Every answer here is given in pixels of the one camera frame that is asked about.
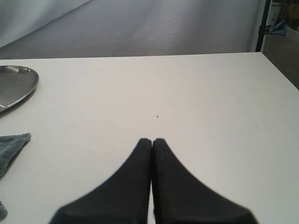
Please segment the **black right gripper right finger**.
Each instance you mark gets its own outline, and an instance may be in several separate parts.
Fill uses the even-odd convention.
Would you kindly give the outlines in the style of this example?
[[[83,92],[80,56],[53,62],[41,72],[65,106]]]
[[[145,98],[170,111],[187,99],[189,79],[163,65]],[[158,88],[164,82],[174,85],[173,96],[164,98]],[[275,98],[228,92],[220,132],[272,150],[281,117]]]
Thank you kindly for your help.
[[[152,146],[152,192],[157,224],[256,224],[252,212],[193,176],[164,139]]]

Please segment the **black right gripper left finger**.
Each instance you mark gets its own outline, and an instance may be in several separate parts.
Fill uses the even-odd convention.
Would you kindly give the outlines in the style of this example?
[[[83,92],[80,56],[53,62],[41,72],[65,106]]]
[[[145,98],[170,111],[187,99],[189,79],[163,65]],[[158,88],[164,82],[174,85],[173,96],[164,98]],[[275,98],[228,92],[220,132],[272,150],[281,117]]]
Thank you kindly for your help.
[[[52,224],[145,224],[151,184],[149,139],[139,139],[121,167],[85,196],[57,210]]]

